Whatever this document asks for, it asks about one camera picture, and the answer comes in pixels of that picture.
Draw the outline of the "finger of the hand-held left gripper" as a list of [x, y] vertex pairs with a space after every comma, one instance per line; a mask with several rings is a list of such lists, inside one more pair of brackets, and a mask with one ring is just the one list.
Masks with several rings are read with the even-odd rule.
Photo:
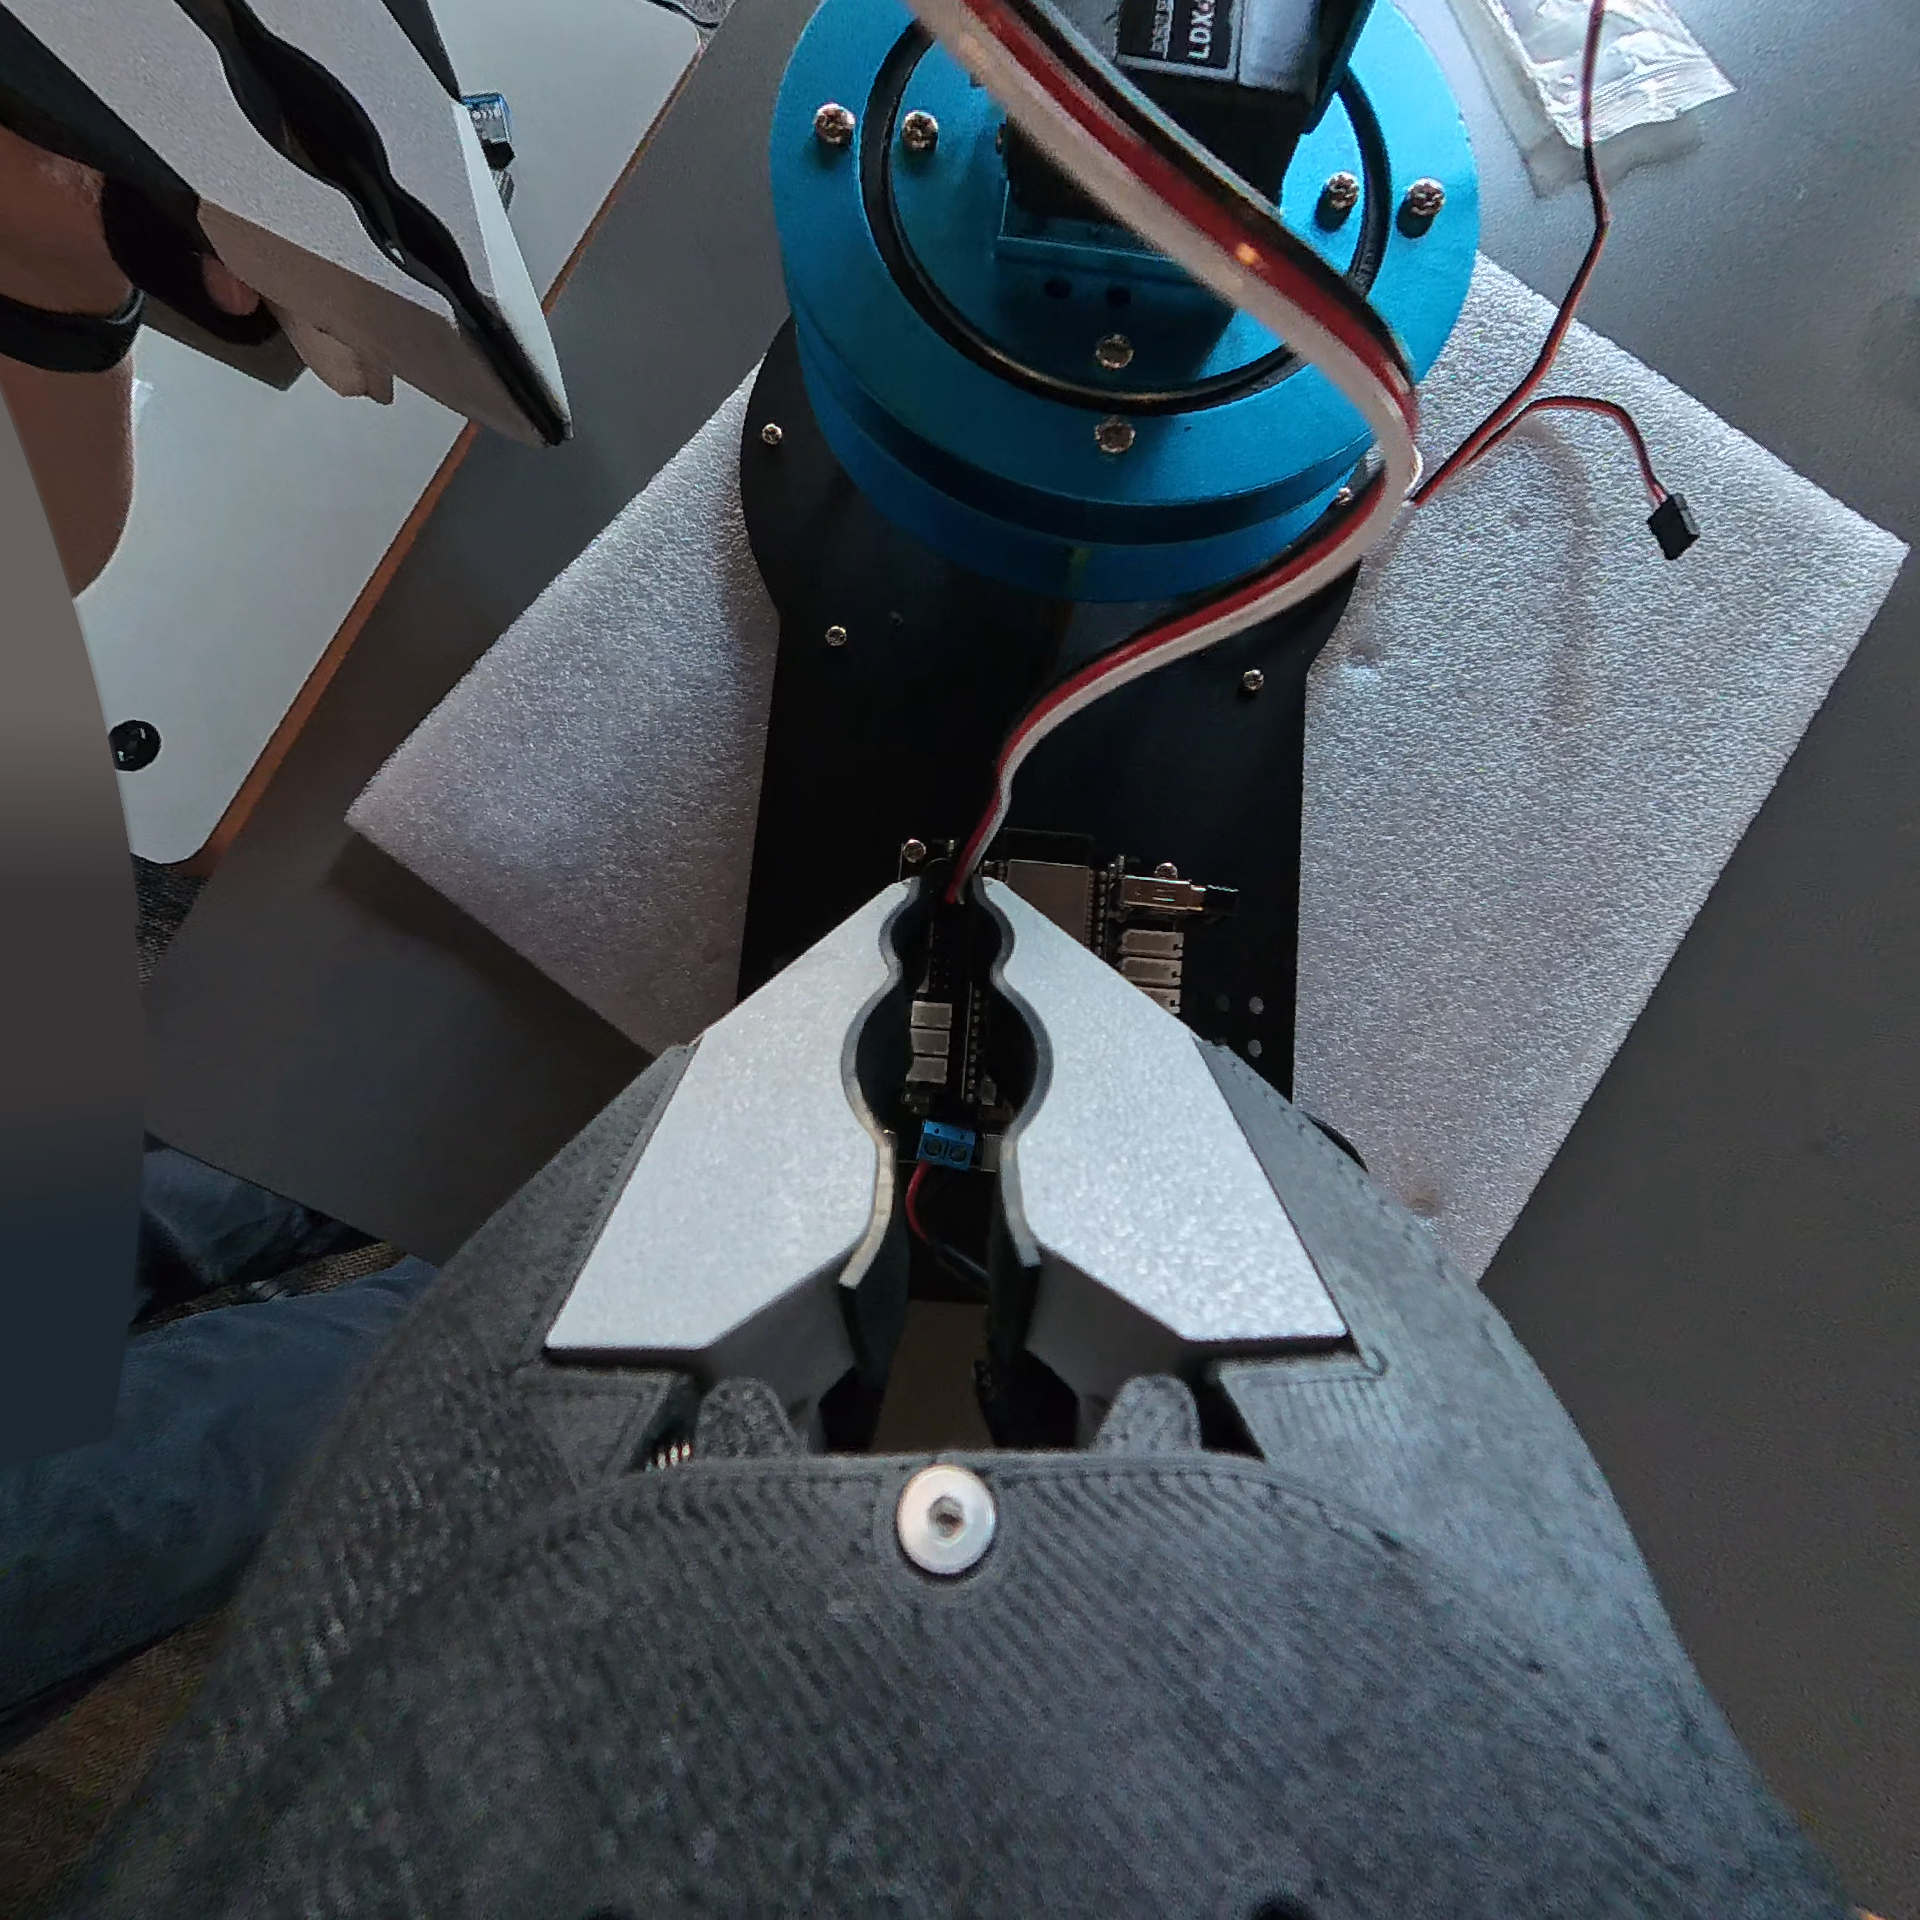
[[[397, 265], [348, 195], [302, 155], [271, 87], [239, 46], [245, 2], [24, 2], [24, 26], [111, 107], [199, 198], [220, 263], [215, 297], [247, 310], [259, 287], [284, 317], [405, 380], [447, 409], [524, 442], [446, 297]], [[464, 95], [430, 5], [387, 5]]]
[[536, 287], [460, 91], [379, 2], [245, 2], [239, 46], [302, 155], [373, 238], [437, 287], [511, 414], [541, 442], [569, 405]]

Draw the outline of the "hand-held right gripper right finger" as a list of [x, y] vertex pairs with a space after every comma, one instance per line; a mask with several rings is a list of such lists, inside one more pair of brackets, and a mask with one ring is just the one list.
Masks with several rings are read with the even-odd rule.
[[1016, 1343], [1076, 1396], [1088, 1443], [1137, 1377], [1336, 1353], [1349, 1327], [1191, 1028], [998, 881], [991, 982], [1038, 1047], [998, 1155], [1021, 1265]]

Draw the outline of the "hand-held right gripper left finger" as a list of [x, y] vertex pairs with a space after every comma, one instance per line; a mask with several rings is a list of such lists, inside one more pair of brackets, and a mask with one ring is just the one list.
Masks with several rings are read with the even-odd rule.
[[815, 1445], [871, 1445], [907, 1310], [892, 882], [711, 1025], [543, 1338], [550, 1361], [753, 1379]]

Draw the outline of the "black control circuit board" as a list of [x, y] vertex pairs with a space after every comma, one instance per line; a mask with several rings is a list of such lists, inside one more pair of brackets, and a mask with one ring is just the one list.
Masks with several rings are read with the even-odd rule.
[[[1036, 1077], [1036, 1047], [991, 986], [997, 927], [944, 890], [958, 841], [901, 850], [901, 877], [918, 884], [923, 918], [905, 932], [907, 1066], [897, 1095], [903, 1150], [917, 1169], [995, 1170], [998, 1141]], [[1027, 908], [1086, 947], [1173, 1018], [1203, 997], [1191, 947], [1236, 913], [1227, 884], [1191, 881], [1169, 865], [1107, 852], [1088, 835], [1015, 829], [980, 865]]]

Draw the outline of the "blue toy robot arm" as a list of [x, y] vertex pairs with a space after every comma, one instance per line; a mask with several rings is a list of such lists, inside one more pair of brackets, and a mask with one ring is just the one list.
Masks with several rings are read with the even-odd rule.
[[[780, 612], [741, 991], [961, 841], [1044, 687], [1317, 533], [1336, 389], [1096, 210], [907, 5], [820, 5], [773, 124], [791, 319], [741, 503]], [[1063, 722], [1008, 826], [1227, 884], [1183, 1018], [1288, 1092], [1304, 687], [1352, 578]]]

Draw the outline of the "person's left forearm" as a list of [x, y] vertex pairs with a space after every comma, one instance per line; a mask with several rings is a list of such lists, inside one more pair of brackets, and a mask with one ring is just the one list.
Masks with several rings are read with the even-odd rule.
[[54, 534], [67, 586], [85, 593], [127, 526], [132, 365], [49, 373], [3, 358], [3, 389]]

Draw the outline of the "person's left hand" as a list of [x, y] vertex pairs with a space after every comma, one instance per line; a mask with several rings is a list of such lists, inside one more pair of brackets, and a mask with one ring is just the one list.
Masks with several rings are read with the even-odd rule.
[[3, 127], [3, 294], [85, 317], [129, 299], [105, 243], [102, 178], [12, 127]]

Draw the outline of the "black wristband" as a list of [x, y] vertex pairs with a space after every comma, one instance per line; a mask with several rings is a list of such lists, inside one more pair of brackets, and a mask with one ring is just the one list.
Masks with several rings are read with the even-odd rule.
[[0, 354], [27, 367], [62, 375], [97, 375], [119, 367], [132, 353], [145, 317], [140, 287], [105, 315], [49, 310], [0, 297]]

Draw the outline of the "white table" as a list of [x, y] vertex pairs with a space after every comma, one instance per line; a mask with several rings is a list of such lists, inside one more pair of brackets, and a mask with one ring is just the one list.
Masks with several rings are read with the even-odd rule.
[[[510, 102], [510, 218], [552, 305], [704, 35], [639, 2], [433, 15], [464, 87]], [[77, 615], [105, 722], [160, 734], [157, 756], [119, 774], [129, 847], [181, 861], [212, 836], [464, 420], [407, 387], [391, 407], [309, 373], [276, 391], [151, 326], [132, 373], [132, 510]]]

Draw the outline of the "white foam sheet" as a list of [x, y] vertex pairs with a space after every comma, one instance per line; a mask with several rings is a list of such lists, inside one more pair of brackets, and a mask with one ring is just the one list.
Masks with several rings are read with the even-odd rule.
[[[1417, 515], [1304, 692], [1300, 1089], [1471, 1275], [1663, 973], [1905, 541], [1574, 326], [1702, 522], [1531, 428]], [[776, 618], [742, 380], [397, 747], [348, 821], [629, 1039], [720, 1018]]]

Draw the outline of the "person's trouser leg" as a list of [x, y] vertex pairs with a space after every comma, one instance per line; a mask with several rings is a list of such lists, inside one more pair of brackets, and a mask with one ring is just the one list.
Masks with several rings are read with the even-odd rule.
[[438, 1275], [397, 1257], [264, 1297], [368, 1236], [145, 1141], [134, 1325], [108, 1438], [3, 1469], [3, 1715], [233, 1594], [351, 1380]]

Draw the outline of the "large clear plastic bag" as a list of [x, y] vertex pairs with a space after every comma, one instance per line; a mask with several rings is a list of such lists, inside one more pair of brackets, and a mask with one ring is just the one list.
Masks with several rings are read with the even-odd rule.
[[[1479, 70], [1541, 197], [1582, 178], [1579, 82], [1593, 5], [1453, 2]], [[1732, 91], [1670, 5], [1614, 2], [1599, 27], [1590, 130], [1609, 163], [1679, 154], [1694, 138], [1660, 126]]]

